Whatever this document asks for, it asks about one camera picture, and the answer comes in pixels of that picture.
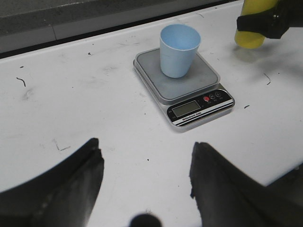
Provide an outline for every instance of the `yellow object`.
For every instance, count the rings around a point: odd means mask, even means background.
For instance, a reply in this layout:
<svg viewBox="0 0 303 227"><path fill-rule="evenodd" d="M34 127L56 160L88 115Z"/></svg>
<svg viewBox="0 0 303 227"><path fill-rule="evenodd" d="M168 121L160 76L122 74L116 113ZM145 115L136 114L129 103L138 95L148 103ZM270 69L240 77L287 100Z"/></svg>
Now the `yellow object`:
<svg viewBox="0 0 303 227"><path fill-rule="evenodd" d="M260 13L273 8L279 0L244 0L241 16ZM259 33L236 31L235 42L244 48L254 49L261 46L265 37Z"/></svg>

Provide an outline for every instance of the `table surface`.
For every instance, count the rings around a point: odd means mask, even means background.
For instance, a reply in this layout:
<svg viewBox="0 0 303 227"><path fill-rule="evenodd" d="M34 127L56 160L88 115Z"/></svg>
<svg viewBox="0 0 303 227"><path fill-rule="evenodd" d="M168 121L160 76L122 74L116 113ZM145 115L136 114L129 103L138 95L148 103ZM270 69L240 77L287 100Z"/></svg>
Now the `table surface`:
<svg viewBox="0 0 303 227"><path fill-rule="evenodd" d="M97 137L105 171L89 227L127 226L145 212L164 227L198 227L188 176L194 142L210 143L263 185L300 164L302 29L239 48L241 7L231 2L1 59L0 191ZM136 54L157 48L172 23L201 34L199 53L236 101L230 114L184 133L172 130L133 69Z"/></svg>

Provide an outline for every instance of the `plastic cup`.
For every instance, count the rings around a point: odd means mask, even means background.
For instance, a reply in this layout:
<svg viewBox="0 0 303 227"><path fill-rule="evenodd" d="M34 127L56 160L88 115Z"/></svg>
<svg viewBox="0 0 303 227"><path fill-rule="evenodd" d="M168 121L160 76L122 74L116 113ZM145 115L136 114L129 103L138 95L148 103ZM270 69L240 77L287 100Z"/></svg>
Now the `plastic cup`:
<svg viewBox="0 0 303 227"><path fill-rule="evenodd" d="M190 26L173 24L160 34L160 67L171 78L184 76L201 42L200 34Z"/></svg>

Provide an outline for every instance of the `digital kitchen scale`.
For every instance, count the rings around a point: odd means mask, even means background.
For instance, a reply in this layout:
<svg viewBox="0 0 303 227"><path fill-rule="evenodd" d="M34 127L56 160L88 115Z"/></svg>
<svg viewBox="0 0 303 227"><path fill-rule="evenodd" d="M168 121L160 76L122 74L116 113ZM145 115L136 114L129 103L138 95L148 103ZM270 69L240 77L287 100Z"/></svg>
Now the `digital kitchen scale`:
<svg viewBox="0 0 303 227"><path fill-rule="evenodd" d="M228 114L234 106L220 76L198 53L181 78L162 73L159 48L137 54L134 68L175 129L192 129Z"/></svg>

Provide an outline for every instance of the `red button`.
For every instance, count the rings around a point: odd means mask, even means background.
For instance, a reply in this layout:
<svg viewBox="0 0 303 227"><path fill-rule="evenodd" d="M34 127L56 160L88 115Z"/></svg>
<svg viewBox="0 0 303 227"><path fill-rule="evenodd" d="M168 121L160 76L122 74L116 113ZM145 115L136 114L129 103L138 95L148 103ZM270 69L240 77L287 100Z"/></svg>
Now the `red button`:
<svg viewBox="0 0 303 227"><path fill-rule="evenodd" d="M209 101L209 97L207 97L207 96L204 96L203 99L204 99L204 101L206 101L206 102Z"/></svg>

